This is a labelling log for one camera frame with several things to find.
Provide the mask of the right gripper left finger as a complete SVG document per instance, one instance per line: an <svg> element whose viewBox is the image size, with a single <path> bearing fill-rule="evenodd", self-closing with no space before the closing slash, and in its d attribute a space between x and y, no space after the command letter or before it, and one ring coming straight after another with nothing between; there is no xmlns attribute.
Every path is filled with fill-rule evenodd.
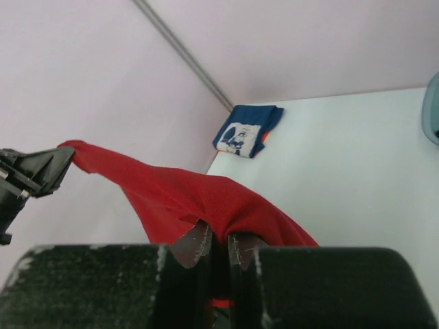
<svg viewBox="0 0 439 329"><path fill-rule="evenodd" d="M1 291L2 328L210 328L213 233L171 245L41 245Z"/></svg>

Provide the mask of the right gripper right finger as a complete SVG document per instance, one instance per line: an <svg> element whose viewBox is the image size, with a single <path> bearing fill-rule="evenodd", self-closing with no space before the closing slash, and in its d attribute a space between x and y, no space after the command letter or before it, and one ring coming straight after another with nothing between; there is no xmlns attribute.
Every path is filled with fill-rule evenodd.
<svg viewBox="0 0 439 329"><path fill-rule="evenodd" d="M233 328L437 328L398 252L381 247L270 247L228 238Z"/></svg>

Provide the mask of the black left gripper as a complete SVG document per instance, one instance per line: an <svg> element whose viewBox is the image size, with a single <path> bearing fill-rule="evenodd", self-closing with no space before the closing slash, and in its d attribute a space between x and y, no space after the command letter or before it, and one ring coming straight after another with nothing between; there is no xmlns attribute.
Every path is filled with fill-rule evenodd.
<svg viewBox="0 0 439 329"><path fill-rule="evenodd" d="M7 230L24 208L29 193L39 198L60 188L74 153L72 147L31 154L1 149L1 245L11 243L12 235Z"/></svg>

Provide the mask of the red t shirt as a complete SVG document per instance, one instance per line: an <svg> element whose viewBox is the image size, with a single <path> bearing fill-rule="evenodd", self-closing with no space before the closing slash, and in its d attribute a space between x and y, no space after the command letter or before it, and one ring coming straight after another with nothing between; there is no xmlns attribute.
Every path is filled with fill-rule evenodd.
<svg viewBox="0 0 439 329"><path fill-rule="evenodd" d="M66 141L73 163L118 185L152 243L173 243L198 220L224 245L229 234L249 232L274 246L316 241L267 199L230 178L155 167L84 141Z"/></svg>

